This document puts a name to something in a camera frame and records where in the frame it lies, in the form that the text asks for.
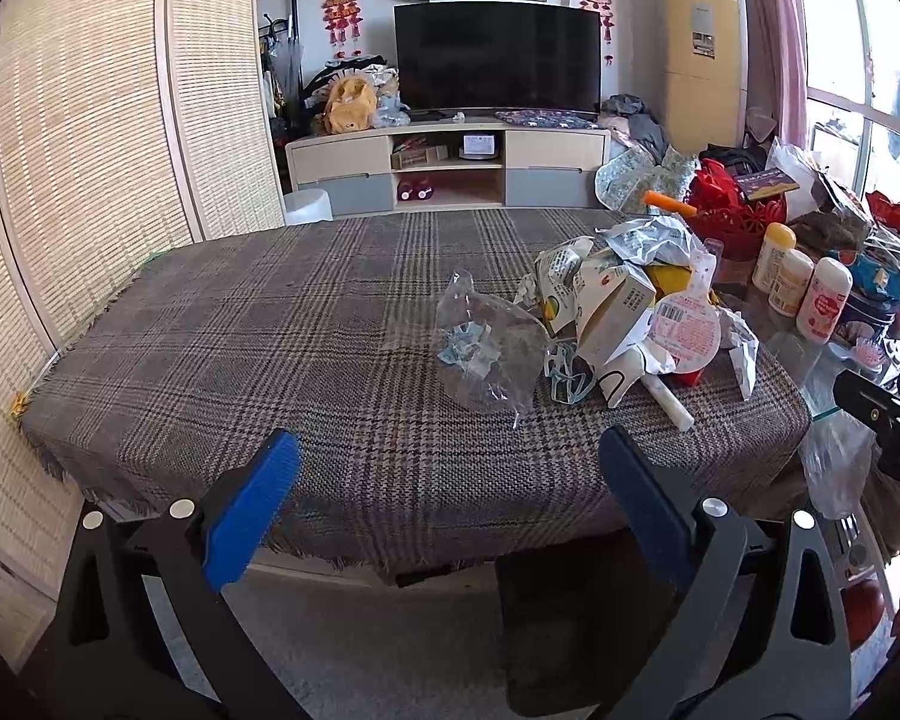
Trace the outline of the silver white wrapper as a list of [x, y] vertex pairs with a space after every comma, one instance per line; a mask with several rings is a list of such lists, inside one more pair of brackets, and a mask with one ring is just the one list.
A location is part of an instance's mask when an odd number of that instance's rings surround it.
[[720, 348], [730, 356], [741, 400], [748, 401], [756, 387], [758, 372], [759, 340], [743, 319], [740, 312], [733, 312], [723, 305], [718, 307], [720, 316]]

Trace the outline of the yellow capped white tube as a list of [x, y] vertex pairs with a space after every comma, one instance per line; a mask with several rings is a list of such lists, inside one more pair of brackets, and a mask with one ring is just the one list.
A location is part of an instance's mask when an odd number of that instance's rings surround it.
[[687, 433], [694, 426], [694, 416], [658, 377], [645, 374], [640, 383], [680, 433]]

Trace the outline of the clear plastic bag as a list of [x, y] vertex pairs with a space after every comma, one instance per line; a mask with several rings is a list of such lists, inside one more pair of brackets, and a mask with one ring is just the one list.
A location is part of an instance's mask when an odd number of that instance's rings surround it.
[[551, 346], [543, 323], [453, 271], [437, 299], [432, 349], [443, 391], [476, 413], [507, 413], [514, 429], [532, 409]]

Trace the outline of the red ball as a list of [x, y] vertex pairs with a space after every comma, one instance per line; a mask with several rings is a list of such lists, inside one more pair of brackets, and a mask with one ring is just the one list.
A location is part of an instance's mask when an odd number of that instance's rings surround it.
[[859, 582], [841, 590], [848, 645], [855, 652], [870, 639], [884, 616], [884, 598], [876, 578], [860, 578]]

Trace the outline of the white pink-label bottle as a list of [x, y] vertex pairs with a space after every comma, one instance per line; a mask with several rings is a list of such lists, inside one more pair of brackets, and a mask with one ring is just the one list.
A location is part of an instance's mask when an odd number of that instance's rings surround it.
[[832, 257], [818, 260], [798, 309], [798, 333], [813, 343], [827, 343], [844, 310], [852, 284], [854, 277], [842, 262]]

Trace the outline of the white orange-label bottle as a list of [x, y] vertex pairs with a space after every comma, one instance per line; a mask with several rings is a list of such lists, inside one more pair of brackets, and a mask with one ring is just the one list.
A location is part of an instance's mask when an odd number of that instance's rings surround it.
[[769, 307], [793, 319], [802, 305], [814, 271], [813, 259], [800, 249], [790, 249], [781, 260], [769, 291]]

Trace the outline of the plaid grey table cloth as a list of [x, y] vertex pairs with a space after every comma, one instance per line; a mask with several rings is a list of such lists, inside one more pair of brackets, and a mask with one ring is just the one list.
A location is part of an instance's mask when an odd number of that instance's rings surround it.
[[146, 263], [35, 388], [23, 435], [89, 496], [150, 514], [199, 497], [274, 429], [302, 471], [272, 544], [380, 574], [473, 564], [619, 527], [596, 447], [619, 424], [653, 463], [735, 507], [769, 493], [808, 431], [795, 383], [727, 356], [679, 398], [645, 390], [525, 416], [447, 397], [430, 307], [458, 270], [510, 296], [536, 254], [610, 227], [605, 210], [364, 216], [182, 247]]

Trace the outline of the yellow-capped white bottle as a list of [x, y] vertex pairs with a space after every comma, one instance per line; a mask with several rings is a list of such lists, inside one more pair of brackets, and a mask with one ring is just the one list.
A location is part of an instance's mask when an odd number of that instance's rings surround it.
[[781, 270], [785, 255], [797, 247], [797, 236], [786, 224], [770, 223], [764, 231], [764, 239], [759, 249], [758, 260], [752, 270], [751, 281], [754, 288], [769, 294], [777, 273]]

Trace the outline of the red openwork basket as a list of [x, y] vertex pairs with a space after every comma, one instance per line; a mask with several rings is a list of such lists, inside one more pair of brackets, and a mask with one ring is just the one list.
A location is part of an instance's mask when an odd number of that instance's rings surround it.
[[717, 160], [702, 158], [692, 177], [685, 202], [696, 210], [689, 218], [694, 234], [724, 246], [724, 259], [747, 262], [758, 257], [766, 227], [787, 219], [782, 195], [770, 199], [748, 200], [727, 168]]

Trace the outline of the grey white mailer bag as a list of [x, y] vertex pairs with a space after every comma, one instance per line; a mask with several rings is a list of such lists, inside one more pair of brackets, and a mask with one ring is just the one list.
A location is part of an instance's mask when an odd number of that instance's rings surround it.
[[689, 226], [674, 215], [650, 215], [597, 229], [597, 238], [624, 262], [634, 265], [684, 266], [689, 268], [696, 255], [707, 249]]

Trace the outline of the white cardboard box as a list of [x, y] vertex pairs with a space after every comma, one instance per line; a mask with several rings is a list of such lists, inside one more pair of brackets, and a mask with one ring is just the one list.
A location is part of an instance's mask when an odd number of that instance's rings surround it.
[[640, 266], [624, 263], [610, 249], [589, 255], [574, 277], [577, 353], [593, 369], [613, 359], [632, 333], [645, 332], [655, 298]]

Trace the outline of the cream grey tv cabinet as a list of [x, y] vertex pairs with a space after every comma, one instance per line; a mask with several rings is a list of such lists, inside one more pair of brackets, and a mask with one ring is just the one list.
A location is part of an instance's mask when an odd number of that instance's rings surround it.
[[610, 160], [606, 130], [509, 125], [494, 117], [416, 122], [286, 146], [294, 190], [323, 190], [331, 213], [468, 208], [592, 208]]

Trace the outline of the yellow plush toy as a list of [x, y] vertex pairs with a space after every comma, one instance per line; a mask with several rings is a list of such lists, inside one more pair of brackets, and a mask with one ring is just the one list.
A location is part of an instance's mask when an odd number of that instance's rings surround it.
[[326, 132], [364, 132], [372, 127], [377, 110], [377, 93], [370, 80], [362, 75], [341, 76], [329, 90], [323, 109]]

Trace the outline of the beige standing air conditioner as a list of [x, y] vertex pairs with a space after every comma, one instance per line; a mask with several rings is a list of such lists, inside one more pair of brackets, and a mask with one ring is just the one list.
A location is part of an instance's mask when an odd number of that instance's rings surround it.
[[674, 148], [736, 146], [748, 96], [746, 0], [663, 0], [663, 121]]

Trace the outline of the black flat television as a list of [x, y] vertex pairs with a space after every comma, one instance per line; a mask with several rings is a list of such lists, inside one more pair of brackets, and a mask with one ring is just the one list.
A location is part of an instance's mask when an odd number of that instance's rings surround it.
[[555, 109], [600, 101], [600, 21], [518, 0], [447, 0], [393, 10], [400, 96], [414, 110]]

